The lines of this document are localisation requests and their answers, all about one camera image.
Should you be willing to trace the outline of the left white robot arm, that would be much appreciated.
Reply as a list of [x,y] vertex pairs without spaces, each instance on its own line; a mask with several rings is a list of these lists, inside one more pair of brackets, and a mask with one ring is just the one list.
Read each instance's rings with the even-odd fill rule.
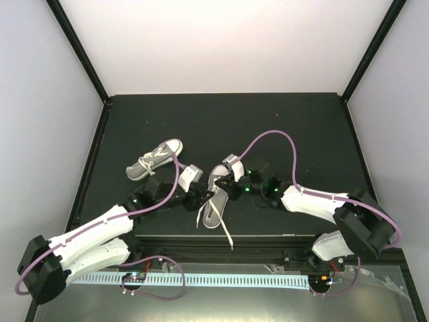
[[17,267],[15,293],[42,305],[75,280],[110,266],[138,267],[144,258],[133,229],[163,208],[200,210],[214,193],[195,180],[149,179],[99,217],[62,235],[28,241]]

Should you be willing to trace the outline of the grey sneaker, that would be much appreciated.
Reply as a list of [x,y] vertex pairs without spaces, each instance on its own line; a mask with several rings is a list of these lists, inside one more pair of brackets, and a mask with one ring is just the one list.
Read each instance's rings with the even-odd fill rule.
[[179,156],[183,147],[182,141],[177,138],[160,143],[152,151],[140,156],[135,164],[126,168],[128,179],[140,181],[146,176],[154,175],[156,169],[173,161],[173,155]]
[[217,165],[213,168],[208,178],[208,190],[213,192],[214,195],[203,204],[198,210],[196,218],[196,227],[202,220],[202,224],[207,229],[215,229],[218,226],[222,226],[224,233],[228,239],[228,243],[233,250],[234,242],[223,221],[223,213],[229,199],[228,194],[216,185],[216,181],[229,173],[226,166]]

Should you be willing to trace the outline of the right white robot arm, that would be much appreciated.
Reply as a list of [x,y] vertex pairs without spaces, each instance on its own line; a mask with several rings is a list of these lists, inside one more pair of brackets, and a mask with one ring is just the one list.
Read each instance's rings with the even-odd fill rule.
[[321,270],[335,258],[357,256],[376,260],[399,236],[393,219],[365,191],[328,193],[286,181],[267,170],[244,168],[242,163],[226,164],[225,174],[213,182],[217,195],[231,200],[244,194],[259,195],[268,207],[288,213],[305,214],[327,221],[336,229],[317,235],[304,254],[312,270]]

